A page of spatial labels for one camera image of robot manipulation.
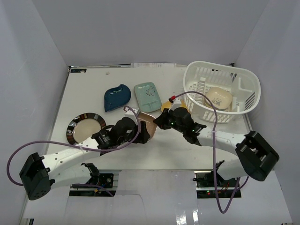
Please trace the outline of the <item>white plastic dish basket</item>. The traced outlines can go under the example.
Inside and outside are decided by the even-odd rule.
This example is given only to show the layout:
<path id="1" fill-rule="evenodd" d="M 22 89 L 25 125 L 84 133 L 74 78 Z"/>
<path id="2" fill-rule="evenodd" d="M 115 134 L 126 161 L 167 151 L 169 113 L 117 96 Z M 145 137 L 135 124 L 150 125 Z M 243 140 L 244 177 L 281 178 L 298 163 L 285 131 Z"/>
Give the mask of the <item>white plastic dish basket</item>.
<path id="1" fill-rule="evenodd" d="M 218 110 L 206 97 L 212 87 L 232 94 L 232 103 L 226 111 Z M 258 105 L 261 86 L 258 77 L 249 70 L 205 61 L 190 63 L 183 76 L 183 99 L 188 110 L 207 122 L 226 124 L 249 113 Z"/>

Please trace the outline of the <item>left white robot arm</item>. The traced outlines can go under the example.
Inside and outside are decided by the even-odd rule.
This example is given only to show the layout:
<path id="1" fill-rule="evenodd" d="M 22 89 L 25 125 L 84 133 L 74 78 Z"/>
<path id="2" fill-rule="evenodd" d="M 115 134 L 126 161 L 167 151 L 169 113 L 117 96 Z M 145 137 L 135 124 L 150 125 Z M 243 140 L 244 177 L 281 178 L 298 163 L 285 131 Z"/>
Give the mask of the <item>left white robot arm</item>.
<path id="1" fill-rule="evenodd" d="M 127 143 L 146 143 L 151 138 L 146 122 L 124 117 L 108 125 L 72 148 L 52 154 L 31 154 L 19 175 L 29 200 L 45 196 L 51 189 L 73 185 L 83 188 L 107 188 L 104 178 L 93 163 L 97 158 Z"/>

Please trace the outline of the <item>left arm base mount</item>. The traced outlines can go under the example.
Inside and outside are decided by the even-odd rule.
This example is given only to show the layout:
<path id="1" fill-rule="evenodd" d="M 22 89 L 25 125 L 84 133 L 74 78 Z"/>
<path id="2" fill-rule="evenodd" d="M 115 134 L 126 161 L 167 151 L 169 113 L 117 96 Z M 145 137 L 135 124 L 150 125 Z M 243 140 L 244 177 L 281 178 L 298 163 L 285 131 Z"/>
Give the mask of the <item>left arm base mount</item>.
<path id="1" fill-rule="evenodd" d="M 73 197 L 114 197 L 118 186 L 118 174 L 101 173 L 98 178 L 85 185 L 72 185 L 69 196 Z"/>

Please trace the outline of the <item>brown square plate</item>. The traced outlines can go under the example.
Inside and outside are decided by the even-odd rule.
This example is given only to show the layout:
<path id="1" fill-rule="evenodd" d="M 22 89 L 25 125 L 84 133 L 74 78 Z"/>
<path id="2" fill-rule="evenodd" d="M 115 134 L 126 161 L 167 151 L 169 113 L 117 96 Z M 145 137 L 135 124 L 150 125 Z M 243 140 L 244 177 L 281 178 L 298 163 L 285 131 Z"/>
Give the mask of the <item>brown square plate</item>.
<path id="1" fill-rule="evenodd" d="M 138 118 L 140 122 L 144 121 L 146 123 L 146 129 L 150 135 L 150 139 L 149 139 L 150 141 L 153 138 L 155 131 L 157 129 L 157 125 L 154 123 L 155 117 L 145 112 L 139 112 Z"/>

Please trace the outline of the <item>light green rectangular plate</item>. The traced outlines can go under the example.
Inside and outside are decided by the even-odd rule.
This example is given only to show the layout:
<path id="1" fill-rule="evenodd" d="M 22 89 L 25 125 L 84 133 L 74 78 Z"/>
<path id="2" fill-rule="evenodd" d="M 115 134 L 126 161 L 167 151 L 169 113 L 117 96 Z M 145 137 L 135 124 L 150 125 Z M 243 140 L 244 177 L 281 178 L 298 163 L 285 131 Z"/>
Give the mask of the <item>light green rectangular plate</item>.
<path id="1" fill-rule="evenodd" d="M 138 84 L 134 87 L 134 92 L 140 111 L 151 113 L 161 109 L 161 99 L 154 83 Z"/>

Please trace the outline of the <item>yellow square plate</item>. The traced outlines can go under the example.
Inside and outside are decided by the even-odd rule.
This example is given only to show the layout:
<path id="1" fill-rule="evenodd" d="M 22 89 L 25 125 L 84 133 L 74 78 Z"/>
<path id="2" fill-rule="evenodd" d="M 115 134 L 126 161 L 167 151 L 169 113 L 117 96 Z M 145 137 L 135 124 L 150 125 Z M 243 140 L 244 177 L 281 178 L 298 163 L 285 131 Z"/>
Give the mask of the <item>yellow square plate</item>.
<path id="1" fill-rule="evenodd" d="M 165 108 L 169 109 L 170 106 L 171 106 L 171 104 L 170 104 L 169 100 L 167 100 L 165 103 L 162 104 L 162 106 L 161 106 L 161 111 L 163 111 Z"/>

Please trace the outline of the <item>round dark mirrored plate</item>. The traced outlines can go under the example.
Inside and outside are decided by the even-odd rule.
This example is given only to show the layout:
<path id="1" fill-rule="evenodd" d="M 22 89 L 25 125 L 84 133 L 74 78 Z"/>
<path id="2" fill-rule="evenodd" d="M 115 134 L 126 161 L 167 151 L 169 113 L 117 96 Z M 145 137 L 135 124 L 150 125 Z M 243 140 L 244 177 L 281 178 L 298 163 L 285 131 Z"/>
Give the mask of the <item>round dark mirrored plate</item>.
<path id="1" fill-rule="evenodd" d="M 76 145 L 106 127 L 105 120 L 96 113 L 83 113 L 71 120 L 67 126 L 66 138 L 69 144 Z"/>

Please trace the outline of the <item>papers at table back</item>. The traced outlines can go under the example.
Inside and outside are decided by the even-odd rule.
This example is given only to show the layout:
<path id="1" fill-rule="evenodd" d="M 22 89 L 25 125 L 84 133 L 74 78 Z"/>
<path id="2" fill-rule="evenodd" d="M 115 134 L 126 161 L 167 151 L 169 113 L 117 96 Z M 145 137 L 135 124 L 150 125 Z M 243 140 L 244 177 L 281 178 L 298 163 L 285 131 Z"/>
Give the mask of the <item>papers at table back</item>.
<path id="1" fill-rule="evenodd" d="M 176 63 L 131 63 L 131 68 L 176 68 Z"/>

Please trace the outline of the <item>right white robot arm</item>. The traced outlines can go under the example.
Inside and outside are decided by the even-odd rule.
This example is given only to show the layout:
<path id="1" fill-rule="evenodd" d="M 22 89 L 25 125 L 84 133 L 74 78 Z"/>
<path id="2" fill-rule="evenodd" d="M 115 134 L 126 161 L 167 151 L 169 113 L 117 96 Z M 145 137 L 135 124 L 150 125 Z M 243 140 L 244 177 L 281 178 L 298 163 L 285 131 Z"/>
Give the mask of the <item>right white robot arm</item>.
<path id="1" fill-rule="evenodd" d="M 264 181 L 279 161 L 278 153 L 258 132 L 250 131 L 241 135 L 212 131 L 205 125 L 194 122 L 191 114 L 182 107 L 175 110 L 164 109 L 154 119 L 154 123 L 162 130 L 172 128 L 182 133 L 190 144 L 216 147 L 237 156 L 234 160 L 216 163 L 216 172 L 212 174 L 211 180 L 217 187 L 238 177 L 249 176 L 256 181 Z"/>

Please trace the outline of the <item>cream square plate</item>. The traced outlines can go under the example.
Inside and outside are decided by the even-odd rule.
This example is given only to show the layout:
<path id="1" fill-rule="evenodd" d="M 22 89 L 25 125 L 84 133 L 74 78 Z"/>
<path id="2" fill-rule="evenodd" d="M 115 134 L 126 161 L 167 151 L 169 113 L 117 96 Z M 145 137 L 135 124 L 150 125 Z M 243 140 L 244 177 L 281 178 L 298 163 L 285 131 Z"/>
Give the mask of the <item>cream square plate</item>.
<path id="1" fill-rule="evenodd" d="M 210 88 L 206 93 L 206 97 L 216 109 L 221 111 L 226 111 L 233 101 L 232 94 L 219 87 Z"/>

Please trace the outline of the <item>dark blue leaf plate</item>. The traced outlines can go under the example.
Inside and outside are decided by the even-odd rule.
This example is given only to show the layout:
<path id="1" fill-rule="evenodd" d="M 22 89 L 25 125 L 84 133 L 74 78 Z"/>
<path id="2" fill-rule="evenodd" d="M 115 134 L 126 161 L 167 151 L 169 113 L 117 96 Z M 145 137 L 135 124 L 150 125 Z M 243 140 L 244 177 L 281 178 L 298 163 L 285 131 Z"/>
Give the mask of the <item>dark blue leaf plate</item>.
<path id="1" fill-rule="evenodd" d="M 105 112 L 109 112 L 126 105 L 130 99 L 131 91 L 129 87 L 124 84 L 108 89 L 104 94 Z"/>

